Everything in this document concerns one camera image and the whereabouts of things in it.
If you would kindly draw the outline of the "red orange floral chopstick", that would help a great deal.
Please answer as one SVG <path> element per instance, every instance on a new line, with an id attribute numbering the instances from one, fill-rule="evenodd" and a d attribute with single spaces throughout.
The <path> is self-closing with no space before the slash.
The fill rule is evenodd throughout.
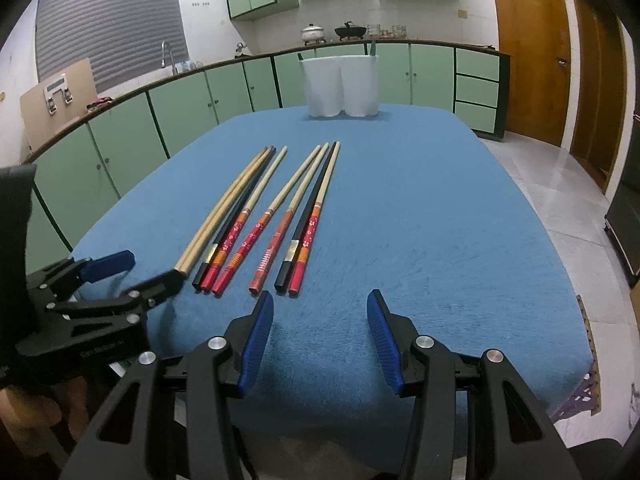
<path id="1" fill-rule="evenodd" d="M 307 263 L 309 260 L 310 252 L 311 252 L 311 246 L 312 246 L 312 243 L 314 242 L 314 236 L 316 235 L 317 226 L 319 223 L 322 204 L 323 204 L 324 198 L 326 197 L 326 191 L 328 190 L 328 187 L 329 187 L 329 183 L 332 177 L 332 172 L 336 164 L 336 160 L 337 160 L 338 153 L 340 152 L 340 148 L 341 148 L 340 142 L 336 142 L 334 148 L 332 148 L 332 153 L 328 162 L 328 166 L 326 166 L 326 171 L 324 172 L 322 176 L 322 180 L 320 181 L 320 188 L 318 189 L 316 198 L 314 199 L 314 206 L 312 206 L 311 214 L 306 224 L 304 236 L 296 252 L 292 274 L 291 274 L 291 277 L 288 279 L 288 294 L 291 297 L 297 297 L 300 293 L 300 289 L 302 288 L 302 283 L 305 276 L 305 271 L 306 271 Z"/>
<path id="2" fill-rule="evenodd" d="M 226 239 L 224 244 L 221 246 L 220 252 L 218 252 L 218 254 L 216 255 L 216 258 L 214 260 L 214 266 L 210 269 L 209 274 L 207 275 L 207 277 L 209 278 L 209 282 L 207 283 L 207 289 L 205 292 L 210 292 L 210 289 L 213 287 L 214 281 L 216 280 L 216 276 L 218 275 L 222 266 L 226 262 L 228 255 L 230 254 L 231 249 L 233 248 L 233 245 L 238 239 L 242 229 L 245 226 L 246 220 L 248 219 L 248 217 L 250 216 L 250 213 L 253 210 L 255 203 L 257 202 L 259 196 L 262 195 L 262 191 L 264 190 L 265 186 L 269 182 L 272 174 L 276 171 L 277 166 L 279 166 L 280 161 L 285 156 L 287 151 L 288 151 L 288 148 L 286 146 L 281 148 L 280 152 L 276 156 L 274 156 L 274 160 L 270 160 L 268 166 L 262 172 L 262 177 L 255 185 L 253 193 L 248 199 L 248 201 L 245 203 L 245 207 L 243 208 L 241 214 L 236 219 L 232 231 L 229 233 L 228 238 Z"/>

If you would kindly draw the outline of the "black chopstick gold band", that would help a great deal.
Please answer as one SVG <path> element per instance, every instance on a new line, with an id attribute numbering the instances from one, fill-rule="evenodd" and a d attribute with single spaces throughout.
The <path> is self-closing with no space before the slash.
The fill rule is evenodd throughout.
<path id="1" fill-rule="evenodd" d="M 280 295 L 284 295 L 288 290 L 288 282 L 290 281 L 291 275 L 293 273 L 300 248 L 303 244 L 303 239 L 308 226 L 308 222 L 311 218 L 312 210 L 314 209 L 314 204 L 316 203 L 322 181 L 324 179 L 324 176 L 326 175 L 326 170 L 328 170 L 329 168 L 329 162 L 331 160 L 331 156 L 335 147 L 336 143 L 333 143 L 329 147 L 329 154 L 327 154 L 324 158 L 316 183 L 314 184 L 314 187 L 309 194 L 303 213 L 298 219 L 298 223 L 292 236 L 292 240 L 290 241 L 290 244 L 288 244 L 288 250 L 286 251 L 286 254 L 280 265 L 277 278 L 274 281 L 274 289 Z"/>
<path id="2" fill-rule="evenodd" d="M 217 226 L 217 231 L 215 232 L 215 236 L 213 237 L 212 244 L 206 250 L 206 253 L 204 254 L 201 264 L 198 267 L 198 270 L 196 271 L 194 279 L 192 281 L 192 286 L 197 292 L 206 291 L 207 283 L 209 282 L 209 278 L 207 277 L 207 275 L 209 274 L 210 269 L 214 266 L 216 255 L 218 254 L 218 252 L 220 252 L 221 246 L 224 244 L 229 236 L 229 233 L 232 231 L 235 221 L 245 207 L 245 203 L 252 195 L 255 185 L 262 177 L 262 172 L 268 166 L 273 154 L 276 152 L 276 148 L 274 146 L 270 146 L 270 148 L 271 153 L 259 165 L 257 171 L 254 173 L 254 176 L 250 177 L 250 180 L 248 180 L 247 184 L 240 192 L 238 198 L 231 205 L 228 212 L 221 218 L 221 224 Z"/>

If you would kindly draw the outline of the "orange patterned bamboo chopstick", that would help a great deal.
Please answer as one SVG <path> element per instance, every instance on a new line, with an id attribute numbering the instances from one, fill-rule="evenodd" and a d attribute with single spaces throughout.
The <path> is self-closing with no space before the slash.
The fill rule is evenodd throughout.
<path id="1" fill-rule="evenodd" d="M 314 173 L 318 169 L 320 162 L 322 162 L 322 159 L 326 154 L 326 151 L 328 150 L 328 148 L 329 148 L 329 144 L 327 143 L 320 146 L 318 153 L 316 154 L 316 156 L 314 156 L 314 159 L 310 163 L 310 166 L 308 167 L 306 174 L 304 174 L 302 182 L 300 182 L 299 186 L 296 188 L 296 191 L 292 197 L 292 200 L 286 207 L 285 212 L 278 224 L 278 227 L 274 231 L 273 236 L 271 237 L 271 240 L 264 254 L 262 255 L 262 258 L 258 263 L 258 267 L 254 273 L 254 276 L 250 281 L 250 287 L 248 288 L 248 290 L 253 295 L 258 295 L 262 291 L 262 286 L 264 286 L 264 281 L 271 268 L 272 260 L 277 255 L 277 252 L 280 248 L 283 237 L 285 236 L 285 233 L 288 230 L 288 227 L 290 226 L 291 221 L 295 216 L 297 207 L 300 201 L 302 200 L 302 198 L 304 197 L 306 193 L 306 189 L 308 188 L 309 183 L 314 177 Z"/>

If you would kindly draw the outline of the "green lower kitchen cabinets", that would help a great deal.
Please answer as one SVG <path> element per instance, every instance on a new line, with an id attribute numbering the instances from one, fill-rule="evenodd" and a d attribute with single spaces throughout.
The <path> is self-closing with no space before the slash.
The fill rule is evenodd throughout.
<path id="1" fill-rule="evenodd" d="M 381 102 L 439 107 L 479 136 L 503 138 L 510 58 L 491 47 L 351 41 L 197 68 L 114 99 L 29 156 L 37 175 L 27 271 L 66 257 L 122 196 L 223 122 L 304 105 L 303 60 L 357 54 L 378 57 Z"/>

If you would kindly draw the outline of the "blue table cloth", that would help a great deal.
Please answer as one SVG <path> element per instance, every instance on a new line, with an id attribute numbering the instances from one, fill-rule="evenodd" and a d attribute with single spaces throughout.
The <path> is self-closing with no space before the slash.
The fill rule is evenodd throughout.
<path id="1" fill-rule="evenodd" d="M 563 263 L 521 190 L 457 116 L 384 105 L 314 119 L 303 107 L 233 117 L 132 188 L 75 245 L 76 258 L 128 249 L 127 274 L 81 289 L 115 296 L 167 271 L 222 193 L 267 145 L 285 158 L 261 214 L 317 145 L 341 145 L 302 289 L 274 298 L 250 393 L 231 405 L 249 434 L 322 434 L 375 469 L 399 467 L 412 403 L 386 384 L 367 321 L 379 290 L 394 313 L 454 352 L 501 350 L 549 412 L 592 362 Z"/>

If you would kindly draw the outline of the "cardboard sheet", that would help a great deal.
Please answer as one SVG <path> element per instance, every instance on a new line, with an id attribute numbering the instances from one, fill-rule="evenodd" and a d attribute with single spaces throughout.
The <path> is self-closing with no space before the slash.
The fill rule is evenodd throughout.
<path id="1" fill-rule="evenodd" d="M 98 98 L 90 60 L 82 60 L 56 72 L 20 97 L 24 133 L 29 151 L 39 150 L 88 113 Z"/>

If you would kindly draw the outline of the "chrome faucet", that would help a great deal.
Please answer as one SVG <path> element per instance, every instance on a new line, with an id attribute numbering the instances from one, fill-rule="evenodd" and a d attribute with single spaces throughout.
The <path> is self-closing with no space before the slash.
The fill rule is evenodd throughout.
<path id="1" fill-rule="evenodd" d="M 172 50 L 171 44 L 168 41 L 163 41 L 160 44 L 160 67 L 170 67 L 172 76 L 178 74 L 178 70 L 175 64 L 174 51 Z"/>

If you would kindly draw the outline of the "grey window shutter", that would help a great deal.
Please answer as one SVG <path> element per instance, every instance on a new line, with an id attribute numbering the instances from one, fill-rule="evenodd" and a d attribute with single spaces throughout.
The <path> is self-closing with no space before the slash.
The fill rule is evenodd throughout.
<path id="1" fill-rule="evenodd" d="M 163 42 L 173 61 L 189 58 L 179 0 L 38 0 L 39 79 L 88 58 L 102 92 L 158 70 Z"/>

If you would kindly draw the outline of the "kettle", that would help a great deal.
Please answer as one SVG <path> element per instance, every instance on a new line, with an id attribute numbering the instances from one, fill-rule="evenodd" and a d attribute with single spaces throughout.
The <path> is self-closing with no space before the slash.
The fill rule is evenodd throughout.
<path id="1" fill-rule="evenodd" d="M 234 57 L 242 58 L 243 56 L 246 56 L 246 53 L 244 52 L 245 48 L 246 48 L 246 45 L 243 44 L 242 42 L 239 42 L 235 47 Z"/>

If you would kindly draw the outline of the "white utensil holder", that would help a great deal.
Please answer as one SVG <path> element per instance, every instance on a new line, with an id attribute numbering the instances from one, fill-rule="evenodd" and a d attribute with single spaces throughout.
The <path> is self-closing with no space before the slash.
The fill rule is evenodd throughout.
<path id="1" fill-rule="evenodd" d="M 378 56 L 333 55 L 298 62 L 308 114 L 314 118 L 378 114 Z"/>

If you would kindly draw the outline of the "white cooking pot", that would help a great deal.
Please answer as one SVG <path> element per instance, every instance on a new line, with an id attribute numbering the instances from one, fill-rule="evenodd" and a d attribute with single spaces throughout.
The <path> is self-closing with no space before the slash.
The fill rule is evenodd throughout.
<path id="1" fill-rule="evenodd" d="M 302 39 L 305 46 L 324 44 L 326 42 L 326 33 L 322 26 L 309 24 L 302 29 Z"/>

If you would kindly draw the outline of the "black wok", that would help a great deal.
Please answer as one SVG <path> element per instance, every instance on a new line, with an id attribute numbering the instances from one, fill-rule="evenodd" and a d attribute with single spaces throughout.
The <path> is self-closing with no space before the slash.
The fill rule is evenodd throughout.
<path id="1" fill-rule="evenodd" d="M 363 40 L 367 29 L 363 26 L 355 25 L 353 22 L 345 22 L 342 26 L 334 29 L 335 35 L 340 41 Z"/>

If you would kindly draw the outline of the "brown wooden door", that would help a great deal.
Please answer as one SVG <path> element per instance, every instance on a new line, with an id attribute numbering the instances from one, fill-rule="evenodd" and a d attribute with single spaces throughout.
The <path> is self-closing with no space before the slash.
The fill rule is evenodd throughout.
<path id="1" fill-rule="evenodd" d="M 570 96 L 565 0 L 495 0 L 499 50 L 510 56 L 506 128 L 562 143 Z"/>

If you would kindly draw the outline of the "white metal bracket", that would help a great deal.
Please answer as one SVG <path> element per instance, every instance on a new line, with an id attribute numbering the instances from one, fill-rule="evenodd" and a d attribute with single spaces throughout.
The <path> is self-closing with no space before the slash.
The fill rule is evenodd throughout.
<path id="1" fill-rule="evenodd" d="M 47 110 L 50 115 L 54 115 L 58 110 L 55 102 L 55 96 L 58 93 L 62 96 L 65 105 L 70 105 L 70 103 L 73 102 L 74 97 L 72 92 L 70 92 L 68 80 L 64 73 L 58 74 L 58 76 L 54 78 L 54 81 L 43 88 L 44 100 L 46 101 Z"/>

